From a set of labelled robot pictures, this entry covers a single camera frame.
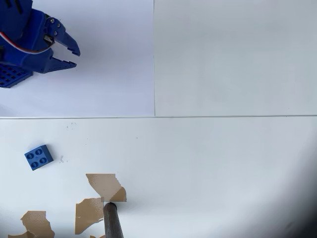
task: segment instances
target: blue lego brick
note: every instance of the blue lego brick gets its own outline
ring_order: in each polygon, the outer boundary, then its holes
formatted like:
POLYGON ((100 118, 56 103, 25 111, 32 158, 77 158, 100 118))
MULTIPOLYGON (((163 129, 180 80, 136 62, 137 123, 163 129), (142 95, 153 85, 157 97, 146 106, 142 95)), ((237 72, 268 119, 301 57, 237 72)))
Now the blue lego brick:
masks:
POLYGON ((24 154, 32 170, 36 170, 53 161, 46 145, 39 146, 24 154))
POLYGON ((0 63, 0 88, 10 88, 32 75, 32 72, 19 67, 0 63))

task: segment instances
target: red wire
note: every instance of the red wire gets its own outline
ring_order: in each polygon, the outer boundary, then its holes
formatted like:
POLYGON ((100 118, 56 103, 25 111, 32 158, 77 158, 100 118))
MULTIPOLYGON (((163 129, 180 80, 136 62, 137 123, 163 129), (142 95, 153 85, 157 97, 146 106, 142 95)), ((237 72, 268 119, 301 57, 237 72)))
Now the red wire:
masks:
POLYGON ((40 53, 40 52, 44 52, 44 51, 46 51, 47 49, 49 49, 49 48, 54 44, 54 42, 53 42, 50 46, 48 46, 48 47, 46 47, 46 48, 43 48, 43 49, 37 50, 37 51, 32 51, 32 50, 23 48, 23 47, 17 45, 16 43, 14 43, 4 32, 0 31, 0 35, 1 35, 3 38, 5 38, 7 41, 9 41, 12 45, 14 45, 14 47, 16 47, 17 49, 20 49, 20 50, 23 50, 23 51, 26 51, 26 52, 29 52, 29 53, 40 53))

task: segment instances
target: torn paper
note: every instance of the torn paper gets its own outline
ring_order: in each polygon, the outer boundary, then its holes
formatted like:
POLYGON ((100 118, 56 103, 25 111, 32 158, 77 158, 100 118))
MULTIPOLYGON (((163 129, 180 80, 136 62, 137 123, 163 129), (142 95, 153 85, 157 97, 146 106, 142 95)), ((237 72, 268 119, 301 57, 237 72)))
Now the torn paper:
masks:
POLYGON ((81 234, 94 223, 104 219, 104 203, 101 198, 87 198, 76 203, 75 234, 81 234))
POLYGON ((54 238, 50 222, 46 219, 46 211, 27 211, 21 218, 26 230, 35 237, 54 238))
POLYGON ((126 191, 115 174, 86 174, 88 182, 105 202, 126 202, 126 191))
POLYGON ((8 238, 35 238, 35 235, 27 231, 21 235, 16 235, 16 236, 8 235, 8 238))

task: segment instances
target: dark cylindrical rod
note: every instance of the dark cylindrical rod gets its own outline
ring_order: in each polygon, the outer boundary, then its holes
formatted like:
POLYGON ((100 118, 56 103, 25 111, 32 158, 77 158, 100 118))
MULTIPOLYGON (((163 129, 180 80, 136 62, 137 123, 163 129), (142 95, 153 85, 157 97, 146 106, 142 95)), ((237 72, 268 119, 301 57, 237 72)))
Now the dark cylindrical rod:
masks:
POLYGON ((117 206, 114 203, 105 205, 104 218, 106 238, 123 238, 117 206))

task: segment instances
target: white table surface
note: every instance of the white table surface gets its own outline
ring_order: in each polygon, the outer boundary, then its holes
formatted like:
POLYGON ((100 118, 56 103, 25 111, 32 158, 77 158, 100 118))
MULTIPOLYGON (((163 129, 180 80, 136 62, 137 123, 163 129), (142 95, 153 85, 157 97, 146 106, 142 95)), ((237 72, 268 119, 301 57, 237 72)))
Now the white table surface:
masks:
POLYGON ((156 115, 317 115, 316 12, 311 0, 156 0, 156 115))
POLYGON ((316 134, 315 117, 1 119, 0 237, 27 210, 47 211, 55 238, 102 235, 74 235, 75 203, 98 197, 85 173, 116 173, 127 238, 281 237, 315 204, 316 134), (54 162, 32 171, 40 144, 54 162))
POLYGON ((0 117, 154 116, 153 0, 34 0, 77 41, 77 63, 0 89, 0 117))

